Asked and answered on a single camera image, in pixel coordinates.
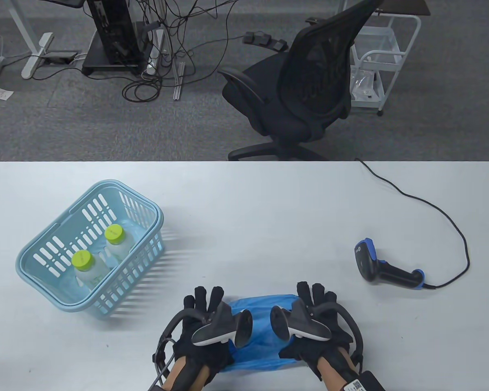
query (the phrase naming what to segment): forearm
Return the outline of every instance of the forearm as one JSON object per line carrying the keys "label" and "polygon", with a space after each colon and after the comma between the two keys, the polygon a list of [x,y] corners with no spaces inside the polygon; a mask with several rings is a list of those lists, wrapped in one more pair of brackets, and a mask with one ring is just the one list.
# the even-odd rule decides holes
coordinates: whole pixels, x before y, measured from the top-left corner
{"label": "forearm", "polygon": [[[186,363],[185,357],[179,358],[174,363],[174,366],[172,367],[172,370],[170,371],[170,374],[168,375],[167,380],[165,381],[162,387],[165,391],[170,391],[172,389],[172,386],[174,385],[174,381],[179,375],[179,372],[181,372],[181,370],[185,366],[185,363]],[[207,366],[202,367],[201,371],[198,374],[198,377],[196,378],[196,381],[192,384],[189,391],[201,391],[201,389],[207,382],[209,375],[210,375],[209,368]]]}
{"label": "forearm", "polygon": [[[341,352],[346,358],[346,361],[348,362],[350,368],[356,372],[357,369],[353,365],[351,358],[347,354],[346,350],[344,350],[343,348],[339,348],[339,352]],[[324,382],[324,385],[326,386],[326,389],[328,391],[340,391],[341,388],[346,385],[347,382],[342,378],[341,375],[338,374],[335,369],[332,368],[332,366],[324,358],[319,358],[319,361],[317,362],[317,369],[319,370],[319,372],[321,372],[322,381]]]}

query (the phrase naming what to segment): chair seat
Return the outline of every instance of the chair seat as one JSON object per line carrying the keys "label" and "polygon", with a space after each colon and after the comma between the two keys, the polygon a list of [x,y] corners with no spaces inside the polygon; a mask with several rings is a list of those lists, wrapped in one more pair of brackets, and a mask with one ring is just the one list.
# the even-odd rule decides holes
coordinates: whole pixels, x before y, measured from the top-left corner
{"label": "chair seat", "polygon": [[274,54],[243,71],[259,85],[261,92],[268,98],[268,103],[259,108],[256,121],[242,93],[233,85],[227,83],[222,90],[222,96],[236,110],[248,117],[256,132],[263,136],[278,136],[282,140],[299,143],[310,138],[311,130],[306,123],[293,116],[282,105],[276,92],[278,75],[286,56],[286,52]]}

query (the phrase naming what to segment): black glove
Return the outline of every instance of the black glove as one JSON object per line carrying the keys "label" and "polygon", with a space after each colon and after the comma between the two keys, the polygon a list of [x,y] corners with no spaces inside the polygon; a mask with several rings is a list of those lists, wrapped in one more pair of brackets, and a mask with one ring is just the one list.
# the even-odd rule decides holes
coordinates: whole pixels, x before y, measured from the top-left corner
{"label": "black glove", "polygon": [[[315,283],[312,286],[312,292],[313,301],[308,283],[303,281],[297,284],[297,294],[306,307],[315,307],[328,301],[337,302],[337,295],[334,292],[324,293],[324,287],[320,283]],[[306,361],[308,367],[322,380],[321,373],[317,369],[317,361],[323,357],[343,378],[345,378],[344,376],[351,378],[354,371],[349,368],[346,359],[337,348],[342,347],[349,352],[349,344],[353,342],[353,338],[339,327],[337,311],[325,311],[313,319],[326,325],[332,332],[332,338],[329,341],[294,338],[291,344],[279,352],[279,358]]]}
{"label": "black glove", "polygon": [[[215,312],[217,306],[221,303],[224,295],[222,287],[216,286],[212,289],[210,296],[210,304],[207,310],[207,290],[198,286],[194,289],[194,294],[185,296],[183,304],[185,308],[195,308],[204,313]],[[214,376],[227,365],[233,364],[233,358],[228,349],[228,342],[216,343],[207,346],[195,346],[192,343],[192,335],[203,324],[200,320],[194,318],[183,319],[183,332],[181,337],[174,344],[174,359],[177,361],[181,357],[185,357],[186,364],[181,370],[178,377],[174,381],[173,391],[188,390],[196,380],[201,368],[206,365],[210,369],[210,375],[207,379],[209,384]]]}

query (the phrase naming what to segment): white plastic bottle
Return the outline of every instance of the white plastic bottle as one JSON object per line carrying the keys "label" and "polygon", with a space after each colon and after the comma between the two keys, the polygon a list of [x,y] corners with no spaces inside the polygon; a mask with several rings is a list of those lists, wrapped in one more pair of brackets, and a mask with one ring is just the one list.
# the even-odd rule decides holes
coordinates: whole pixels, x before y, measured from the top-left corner
{"label": "white plastic bottle", "polygon": [[90,290],[94,289],[110,272],[100,258],[96,259],[87,250],[75,253],[71,263],[75,267],[77,278]]}
{"label": "white plastic bottle", "polygon": [[129,255],[129,251],[135,243],[130,232],[125,231],[119,224],[112,224],[107,227],[105,239],[107,239],[107,248],[118,262],[122,262]]}

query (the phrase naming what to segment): gray carpet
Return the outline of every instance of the gray carpet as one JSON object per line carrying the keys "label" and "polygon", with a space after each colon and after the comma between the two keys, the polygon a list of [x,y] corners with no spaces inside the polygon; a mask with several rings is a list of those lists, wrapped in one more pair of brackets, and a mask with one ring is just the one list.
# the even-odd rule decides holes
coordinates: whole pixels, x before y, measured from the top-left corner
{"label": "gray carpet", "polygon": [[[81,10],[20,2],[36,33],[55,33],[51,48],[88,48],[94,24]],[[332,3],[240,0],[229,17],[229,35],[264,30],[290,42],[306,17],[330,15]],[[334,160],[489,160],[489,0],[427,3],[432,16],[422,18],[385,115],[354,112],[311,149]],[[189,4],[181,1],[183,8]],[[192,18],[185,46],[224,37],[225,12],[218,20]],[[409,39],[410,25],[394,27],[402,42]],[[27,50],[1,1],[0,34],[6,55]],[[194,78],[207,75],[223,49],[220,42],[195,50]],[[222,65],[244,69],[270,53],[230,41]],[[179,102],[165,88],[156,101],[133,104],[121,97],[124,80],[93,81],[68,70],[25,81],[24,62],[0,76],[0,88],[15,91],[0,101],[0,160],[224,160],[232,149],[267,141],[222,99],[224,78],[217,74],[186,85]],[[42,68],[37,76],[55,70]]]}

